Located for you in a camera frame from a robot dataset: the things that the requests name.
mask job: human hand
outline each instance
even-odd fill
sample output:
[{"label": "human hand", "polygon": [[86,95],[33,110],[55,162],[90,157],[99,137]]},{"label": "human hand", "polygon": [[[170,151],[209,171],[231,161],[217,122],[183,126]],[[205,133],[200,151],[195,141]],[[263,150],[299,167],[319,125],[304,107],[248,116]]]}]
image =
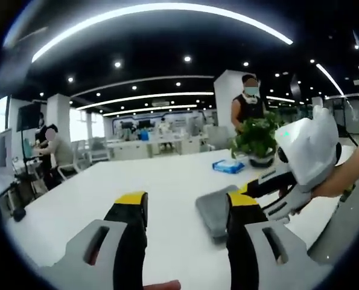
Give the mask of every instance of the human hand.
[{"label": "human hand", "polygon": [[163,284],[145,286],[144,290],[180,290],[180,288],[179,281],[175,280]]}]

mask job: office desk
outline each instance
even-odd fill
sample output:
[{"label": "office desk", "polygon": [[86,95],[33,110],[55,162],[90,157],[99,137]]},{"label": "office desk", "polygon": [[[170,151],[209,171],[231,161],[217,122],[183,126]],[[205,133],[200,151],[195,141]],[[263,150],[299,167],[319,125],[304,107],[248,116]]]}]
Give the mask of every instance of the office desk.
[{"label": "office desk", "polygon": [[[345,147],[342,160],[352,152]],[[20,223],[8,231],[39,266],[52,265],[66,243],[94,219],[103,219],[124,193],[148,192],[148,247],[143,278],[146,285],[179,279],[183,289],[230,289],[230,264],[225,245],[213,244],[195,208],[199,196],[227,185],[242,186],[263,170],[247,166],[237,175],[212,170],[229,158],[228,150],[153,159],[98,163],[67,180],[27,206]],[[258,199],[261,206],[277,193]],[[316,198],[288,228],[309,248],[325,228],[338,198]]]}]

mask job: blue box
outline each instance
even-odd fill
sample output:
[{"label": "blue box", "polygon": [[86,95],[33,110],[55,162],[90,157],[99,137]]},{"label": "blue box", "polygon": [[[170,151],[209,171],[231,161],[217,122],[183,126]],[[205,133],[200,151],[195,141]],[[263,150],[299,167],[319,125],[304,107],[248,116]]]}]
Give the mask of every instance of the blue box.
[{"label": "blue box", "polygon": [[212,166],[214,170],[228,174],[236,174],[245,167],[243,163],[237,160],[225,160],[225,159],[213,163]]}]

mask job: ceiling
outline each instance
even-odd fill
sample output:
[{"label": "ceiling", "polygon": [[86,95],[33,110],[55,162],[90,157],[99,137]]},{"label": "ceiling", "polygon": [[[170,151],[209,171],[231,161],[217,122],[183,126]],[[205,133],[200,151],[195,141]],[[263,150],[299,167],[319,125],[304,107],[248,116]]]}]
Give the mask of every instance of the ceiling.
[{"label": "ceiling", "polygon": [[[216,14],[148,11],[90,26],[31,63],[36,51],[75,24],[108,11],[143,4],[114,2],[40,1],[34,8],[28,7],[25,12],[34,17],[25,18],[16,36],[24,39],[6,52],[5,70],[0,74],[3,81],[6,75],[12,79],[16,76],[14,85],[3,86],[10,88],[6,94],[24,100],[46,100],[60,93],[72,97],[72,106],[78,108],[140,95],[213,92],[214,80],[226,69],[234,69],[255,73],[261,80],[262,96],[292,98],[290,82],[294,74],[300,80],[305,100],[320,93],[339,95],[317,63],[345,94],[359,93],[359,86],[353,84],[359,79],[359,49],[355,49],[351,22],[344,21],[349,7],[342,7],[340,0],[283,0],[274,4],[263,0],[228,0],[225,4],[191,1],[256,19],[292,39],[291,45],[254,26]],[[190,56],[191,61],[184,61],[185,56]],[[116,102],[88,111],[149,108],[155,99]],[[213,95],[177,95],[159,100],[175,105],[196,104],[199,100],[196,109],[215,108]]]}]

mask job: chair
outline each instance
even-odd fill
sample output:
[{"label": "chair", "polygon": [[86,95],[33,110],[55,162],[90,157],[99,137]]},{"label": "chair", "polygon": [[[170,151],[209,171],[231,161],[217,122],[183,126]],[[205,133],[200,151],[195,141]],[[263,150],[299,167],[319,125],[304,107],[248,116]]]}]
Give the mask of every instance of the chair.
[{"label": "chair", "polygon": [[67,180],[72,176],[82,172],[84,169],[87,169],[91,164],[79,151],[79,145],[81,143],[85,144],[85,140],[72,142],[72,151],[73,151],[73,163],[58,166],[57,171],[63,180]]},{"label": "chair", "polygon": [[110,160],[110,150],[107,146],[107,141],[105,138],[90,139],[88,141],[88,144],[88,156],[91,163]]}]

